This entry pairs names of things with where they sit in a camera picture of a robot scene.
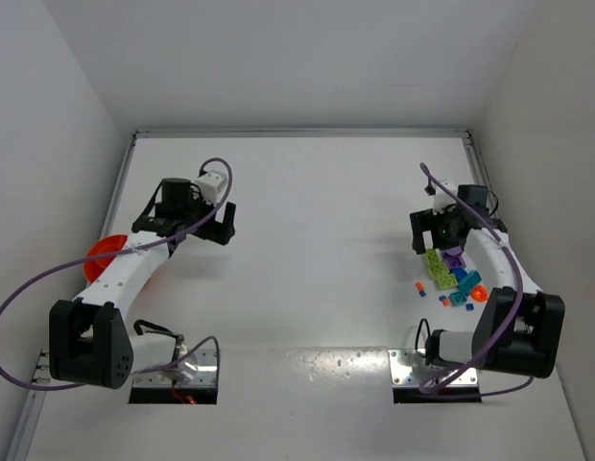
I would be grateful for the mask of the lime green lego brick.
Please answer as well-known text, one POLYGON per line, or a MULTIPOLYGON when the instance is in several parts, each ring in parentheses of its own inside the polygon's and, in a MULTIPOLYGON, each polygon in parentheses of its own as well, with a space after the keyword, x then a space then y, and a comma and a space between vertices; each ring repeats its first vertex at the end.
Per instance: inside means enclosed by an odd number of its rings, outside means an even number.
POLYGON ((440 263, 440 257, 436 249, 427 249, 423 255, 425 263, 430 265, 437 265, 440 263))

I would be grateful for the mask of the purple lego brick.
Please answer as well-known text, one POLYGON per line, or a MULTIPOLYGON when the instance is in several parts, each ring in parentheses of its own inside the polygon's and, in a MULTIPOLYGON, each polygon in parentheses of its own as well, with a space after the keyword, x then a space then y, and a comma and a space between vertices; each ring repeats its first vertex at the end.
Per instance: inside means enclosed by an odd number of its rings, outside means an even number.
POLYGON ((449 270, 463 269, 466 267, 463 253, 464 249, 461 246, 455 246, 441 250, 440 256, 449 270))

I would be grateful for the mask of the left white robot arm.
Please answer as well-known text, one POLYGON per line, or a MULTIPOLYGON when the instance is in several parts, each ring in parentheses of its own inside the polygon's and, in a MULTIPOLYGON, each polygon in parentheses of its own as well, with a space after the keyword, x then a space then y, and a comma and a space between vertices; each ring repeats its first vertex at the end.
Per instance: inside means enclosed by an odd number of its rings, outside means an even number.
POLYGON ((111 389, 132 373, 161 372, 182 380, 182 335, 148 323, 128 328, 141 290, 189 235, 225 245, 235 233, 236 206, 227 201, 230 180, 218 171, 160 181, 102 272, 73 300, 49 314, 49 371, 55 380, 111 389))

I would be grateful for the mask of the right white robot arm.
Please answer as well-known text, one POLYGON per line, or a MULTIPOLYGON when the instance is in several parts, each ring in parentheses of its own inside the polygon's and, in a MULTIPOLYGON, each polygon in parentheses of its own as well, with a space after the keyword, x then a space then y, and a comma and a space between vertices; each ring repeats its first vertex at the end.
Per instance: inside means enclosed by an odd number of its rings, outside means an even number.
POLYGON ((546 378, 554 370, 565 304, 545 293, 525 272, 511 247, 505 224, 490 215, 489 192, 480 185, 449 182, 428 185, 431 207, 411 213, 413 250, 427 261, 453 255, 474 267, 454 288, 470 299, 478 286, 486 301, 471 331, 436 329, 425 341, 425 363, 546 378))

